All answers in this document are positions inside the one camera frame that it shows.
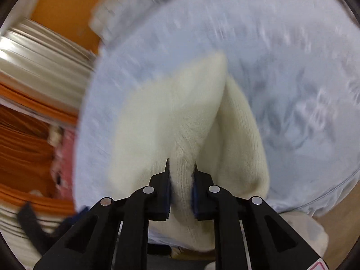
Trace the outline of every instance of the orange fabric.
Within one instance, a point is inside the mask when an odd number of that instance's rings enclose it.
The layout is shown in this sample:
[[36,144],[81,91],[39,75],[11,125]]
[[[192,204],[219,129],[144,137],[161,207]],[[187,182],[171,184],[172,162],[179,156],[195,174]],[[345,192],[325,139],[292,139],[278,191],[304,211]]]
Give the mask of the orange fabric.
[[28,95],[1,82],[0,82],[0,95],[20,105],[26,106],[27,108],[30,108],[41,115],[45,115],[55,120],[61,121],[63,123],[71,124],[74,126],[77,123],[77,114],[65,112],[63,110],[54,108],[45,103],[39,102],[36,99],[33,99]]
[[54,148],[47,143],[49,125],[0,106],[0,183],[52,197],[50,175]]
[[17,191],[2,184],[0,184],[0,200],[18,207],[30,202],[34,211],[38,213],[59,216],[71,216],[75,213],[74,204],[71,201],[39,197]]
[[96,54],[100,38],[89,28],[89,20],[98,1],[39,0],[31,19]]

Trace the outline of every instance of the orange wall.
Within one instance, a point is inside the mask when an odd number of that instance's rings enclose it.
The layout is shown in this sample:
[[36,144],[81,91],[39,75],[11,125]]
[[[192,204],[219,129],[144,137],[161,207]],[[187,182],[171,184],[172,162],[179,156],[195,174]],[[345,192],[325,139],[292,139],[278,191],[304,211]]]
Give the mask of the orange wall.
[[32,20],[97,53],[100,38],[89,28],[99,0],[39,0]]

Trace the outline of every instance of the pink cloth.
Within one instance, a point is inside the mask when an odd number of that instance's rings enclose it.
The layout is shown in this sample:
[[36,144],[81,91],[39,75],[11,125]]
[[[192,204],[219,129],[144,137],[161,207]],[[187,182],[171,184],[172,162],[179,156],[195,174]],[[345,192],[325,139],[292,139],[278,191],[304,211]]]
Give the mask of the pink cloth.
[[72,197],[72,168],[74,144],[76,134],[72,130],[65,130],[62,143],[56,148],[52,166],[52,177],[56,182],[57,199],[73,200]]

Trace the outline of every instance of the white knit sweater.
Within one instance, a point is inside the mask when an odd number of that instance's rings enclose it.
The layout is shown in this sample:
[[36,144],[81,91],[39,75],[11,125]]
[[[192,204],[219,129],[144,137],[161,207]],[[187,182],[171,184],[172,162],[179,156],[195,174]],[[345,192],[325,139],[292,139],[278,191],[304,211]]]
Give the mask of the white knit sweater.
[[167,158],[170,217],[165,223],[151,222],[150,228],[188,248],[207,251],[215,246],[213,224],[198,222],[191,210],[195,162],[234,196],[266,196],[269,175],[260,134],[222,52],[149,81],[129,96],[114,138],[111,196],[126,198],[146,186],[164,170]]

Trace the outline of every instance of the light blue fabric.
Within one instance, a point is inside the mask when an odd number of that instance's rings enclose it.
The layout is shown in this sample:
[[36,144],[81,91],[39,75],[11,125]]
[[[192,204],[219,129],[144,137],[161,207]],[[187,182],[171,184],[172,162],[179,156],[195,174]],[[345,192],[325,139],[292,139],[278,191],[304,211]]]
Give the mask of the light blue fabric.
[[336,0],[152,6],[127,24],[128,8],[119,7],[109,26],[114,39],[81,115],[77,208],[109,195],[112,135],[128,92],[217,49],[257,120],[271,180],[267,202],[278,212],[321,215],[350,192],[360,164],[360,30]]

